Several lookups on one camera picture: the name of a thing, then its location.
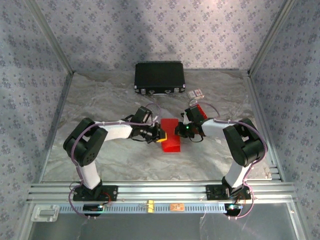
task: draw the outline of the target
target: table surface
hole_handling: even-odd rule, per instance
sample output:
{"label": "table surface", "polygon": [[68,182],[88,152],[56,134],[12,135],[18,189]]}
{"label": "table surface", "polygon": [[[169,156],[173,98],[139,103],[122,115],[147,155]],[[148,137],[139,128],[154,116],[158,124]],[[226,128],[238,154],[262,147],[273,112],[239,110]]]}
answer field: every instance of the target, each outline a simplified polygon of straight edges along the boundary
{"label": "table surface", "polygon": [[[240,71],[187,70],[186,92],[144,96],[134,92],[134,72],[75,73],[70,85],[42,181],[76,181],[78,175],[63,143],[85,117],[117,121],[134,114],[140,106],[156,102],[162,118],[181,118],[188,108],[187,91],[201,89],[204,102],[213,104],[223,120],[250,118],[255,124]],[[215,112],[203,106],[208,117]],[[151,107],[156,115],[157,108]],[[233,159],[224,138],[205,137],[201,143],[181,139],[181,152],[164,153],[160,143],[115,139],[103,144],[96,165],[103,181],[221,180]],[[267,160],[249,174],[251,179],[270,178]]]}

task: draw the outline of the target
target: black case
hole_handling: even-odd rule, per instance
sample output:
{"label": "black case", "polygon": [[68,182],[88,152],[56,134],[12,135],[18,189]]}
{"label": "black case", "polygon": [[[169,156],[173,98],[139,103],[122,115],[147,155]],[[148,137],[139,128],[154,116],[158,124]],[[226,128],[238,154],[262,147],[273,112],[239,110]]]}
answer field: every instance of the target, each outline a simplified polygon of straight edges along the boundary
{"label": "black case", "polygon": [[134,89],[139,94],[182,93],[186,89],[180,61],[151,61],[135,65]]}

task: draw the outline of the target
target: yellow part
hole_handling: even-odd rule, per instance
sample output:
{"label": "yellow part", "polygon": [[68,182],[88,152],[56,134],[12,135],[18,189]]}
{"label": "yellow part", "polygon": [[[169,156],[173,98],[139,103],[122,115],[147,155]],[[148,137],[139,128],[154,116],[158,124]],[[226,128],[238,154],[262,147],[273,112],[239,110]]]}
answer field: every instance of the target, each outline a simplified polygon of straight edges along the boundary
{"label": "yellow part", "polygon": [[166,141],[168,138],[167,138],[167,133],[165,133],[165,138],[161,138],[159,139],[158,141],[156,141],[157,143],[161,143],[161,142],[164,142]]}
{"label": "yellow part", "polygon": [[147,205],[148,205],[147,213],[148,214],[153,214],[155,212],[155,201],[148,200],[147,201]]}

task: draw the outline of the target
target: purple cable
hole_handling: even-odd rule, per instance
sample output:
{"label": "purple cable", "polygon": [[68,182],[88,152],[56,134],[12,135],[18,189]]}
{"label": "purple cable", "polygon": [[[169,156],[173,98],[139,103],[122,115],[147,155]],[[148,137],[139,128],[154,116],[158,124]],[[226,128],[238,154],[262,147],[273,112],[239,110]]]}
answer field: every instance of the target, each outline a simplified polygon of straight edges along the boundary
{"label": "purple cable", "polygon": [[83,217],[83,218],[89,218],[90,216],[86,216],[84,215],[83,213],[80,213],[76,207],[73,205],[72,201],[71,201],[71,194],[72,192],[74,192],[76,190],[76,188],[79,188],[81,187],[83,184],[84,184],[84,178],[83,178],[83,175],[79,169],[79,164],[78,162],[75,160],[75,150],[76,150],[76,146],[77,144],[79,143],[80,139],[92,128],[96,127],[96,126],[114,126],[114,125],[136,125],[136,126],[149,126],[151,124],[154,124],[157,122],[158,118],[160,118],[161,114],[162,114],[162,111],[161,111],[161,107],[156,104],[156,103],[149,103],[146,105],[147,106],[150,106],[150,105],[155,105],[157,106],[158,110],[159,110],[159,114],[158,114],[158,117],[156,117],[153,121],[151,122],[148,122],[148,123],[135,123],[135,122],[127,122],[127,121],[115,121],[115,122],[99,122],[99,123],[95,123],[95,124],[92,124],[91,126],[87,127],[78,137],[77,139],[74,141],[74,144],[72,145],[72,148],[71,148],[71,154],[70,154],[70,157],[71,157],[71,161],[73,162],[73,164],[75,165],[75,169],[76,169],[76,172],[78,173],[79,175],[79,178],[80,178],[80,184],[75,186],[70,192],[69,192],[69,195],[68,195],[68,201],[70,203],[70,206],[71,208],[73,209],[73,211],[78,214],[80,217]]}
{"label": "purple cable", "polygon": [[[218,114],[218,118],[221,116],[220,113],[219,113],[219,111],[218,111],[213,105],[211,105],[210,103],[197,102],[196,104],[193,104],[192,107],[195,106],[195,105],[197,105],[197,104],[208,105],[208,106],[210,106],[211,108],[213,108],[213,109],[216,111],[216,113]],[[261,140],[261,142],[262,142],[262,145],[263,145],[263,149],[264,149],[264,154],[263,154],[263,156],[262,156],[259,160],[256,160],[256,161],[254,161],[254,162],[251,164],[249,170],[245,173],[245,175],[244,175],[244,177],[243,177],[242,183],[243,183],[244,186],[247,186],[247,187],[249,188],[249,190],[250,190],[250,192],[251,192],[251,195],[252,195],[252,203],[251,203],[251,206],[250,206],[249,210],[248,210],[245,214],[239,216],[239,215],[241,214],[241,212],[240,212],[239,215],[235,217],[235,218],[237,218],[237,219],[241,219],[241,218],[244,218],[245,216],[247,216],[247,215],[251,212],[251,210],[252,210],[253,207],[254,207],[254,200],[255,200],[254,191],[253,191],[252,187],[247,184],[247,182],[246,182],[246,181],[247,181],[246,177],[247,177],[248,174],[250,173],[250,171],[251,171],[251,169],[253,168],[253,166],[254,166],[255,164],[261,162],[261,161],[266,157],[267,152],[268,152],[267,143],[266,143],[264,137],[261,135],[261,133],[258,132],[258,130],[256,130],[254,127],[252,127],[252,126],[250,126],[250,125],[248,125],[248,124],[246,124],[246,123],[244,123],[244,122],[241,122],[241,121],[224,121],[224,120],[217,120],[217,119],[213,119],[213,121],[214,121],[215,123],[218,123],[218,124],[240,124],[240,125],[248,128],[248,129],[250,129],[250,130],[253,131],[255,134],[257,134],[257,136],[260,138],[260,140]]]}

